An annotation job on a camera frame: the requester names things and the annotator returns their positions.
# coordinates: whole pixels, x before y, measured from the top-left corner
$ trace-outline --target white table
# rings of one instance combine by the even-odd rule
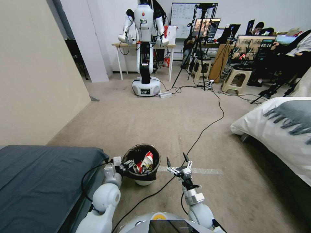
[[[114,43],[114,44],[112,44],[112,46],[115,46],[116,50],[117,50],[117,58],[118,58],[119,70],[120,70],[121,80],[123,80],[123,74],[122,74],[121,63],[120,63],[120,58],[119,58],[119,47],[120,47],[120,49],[123,50],[123,53],[125,54],[124,48],[128,49],[129,44]],[[174,55],[174,48],[175,47],[176,47],[176,44],[168,44],[167,47],[166,46],[165,47],[161,46],[161,49],[168,48],[170,50],[169,69],[168,69],[169,81],[171,81],[171,76],[172,76],[173,55]],[[136,48],[136,44],[130,45],[130,49],[135,49],[135,48]],[[154,48],[155,49],[159,49],[160,46],[155,45]],[[127,68],[127,63],[126,63],[126,57],[125,57],[125,55],[123,55],[123,56],[124,56],[124,59],[125,59],[126,74],[129,74],[129,70]]]

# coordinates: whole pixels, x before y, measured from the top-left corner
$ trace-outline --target table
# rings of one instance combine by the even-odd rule
[[[129,44],[125,44],[125,43],[114,43],[112,44],[112,46],[116,47],[117,50],[117,58],[118,58],[118,64],[119,64],[119,70],[120,70],[120,75],[121,75],[121,80],[123,80],[123,74],[122,74],[122,69],[121,69],[121,64],[120,64],[120,58],[119,58],[119,48],[123,49],[123,53],[124,52],[124,48],[128,49]],[[174,55],[174,48],[176,47],[176,44],[168,44],[167,46],[163,47],[161,46],[161,49],[170,49],[170,60],[169,60],[169,68],[168,68],[168,76],[169,76],[169,81],[171,81],[171,76],[172,76],[172,66],[173,66],[173,55]],[[130,49],[135,49],[136,48],[136,44],[132,44],[130,45]],[[160,46],[159,45],[155,45],[153,47],[154,49],[159,49]],[[126,64],[126,57],[124,56],[124,60],[125,60],[125,67],[126,67],[126,74],[129,74],[129,70],[127,68],[127,64]]]
[[[203,49],[217,49],[219,48],[219,44],[215,44],[215,43],[206,43],[204,45],[204,43],[201,44],[201,47]]]

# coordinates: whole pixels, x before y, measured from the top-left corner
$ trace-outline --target beige stool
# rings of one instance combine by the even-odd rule
[[[199,80],[200,78],[203,78],[203,73],[202,73],[202,66],[201,66],[201,58],[197,58],[192,74],[191,76],[194,77],[194,79]],[[212,65],[212,60],[211,58],[203,59],[203,72],[204,72],[204,78],[208,79],[208,75],[210,74],[211,70],[211,65]]]
[[[224,92],[227,92],[227,90],[235,90],[238,92],[238,95],[240,95],[240,92],[246,86],[251,74],[251,68],[245,68],[239,65],[235,65],[227,75],[227,78],[224,81],[221,90]]]

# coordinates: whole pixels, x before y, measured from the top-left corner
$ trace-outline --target beige carpet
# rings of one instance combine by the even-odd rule
[[[168,82],[168,68],[161,68],[154,76],[170,88],[179,72],[174,63],[172,82]],[[182,152],[188,152],[200,132],[222,116],[218,98],[211,91],[182,88],[169,99],[143,98],[133,94],[132,80],[137,74],[114,74],[108,83],[85,82],[89,92],[99,102],[91,102],[49,145],[99,147],[110,156],[123,156],[139,143],[154,145],[172,166],[183,162]],[[193,85],[182,71],[177,85]],[[245,93],[258,94],[264,88],[247,87]],[[225,117],[203,134],[189,153],[193,168],[220,169],[223,174],[193,174],[193,181],[202,185],[202,192],[215,218],[227,232],[307,232],[300,213],[292,208],[290,198],[275,187],[269,173],[273,170],[249,144],[243,144],[230,131],[230,125],[256,105],[236,96],[219,95]],[[121,201],[113,224],[142,198],[158,191],[170,178],[168,172],[158,172],[157,180],[141,187],[124,178]],[[181,184],[174,179],[164,190],[141,203],[120,224],[153,211],[165,211],[187,217],[180,205]]]

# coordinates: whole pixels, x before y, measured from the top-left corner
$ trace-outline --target whiteboard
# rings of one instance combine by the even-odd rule
[[[190,28],[187,27],[193,20],[194,6],[199,3],[172,3],[171,25],[177,27],[176,38],[185,39],[189,36]],[[213,9],[208,9],[205,18],[210,18]],[[197,8],[196,19],[201,18],[202,9]]]

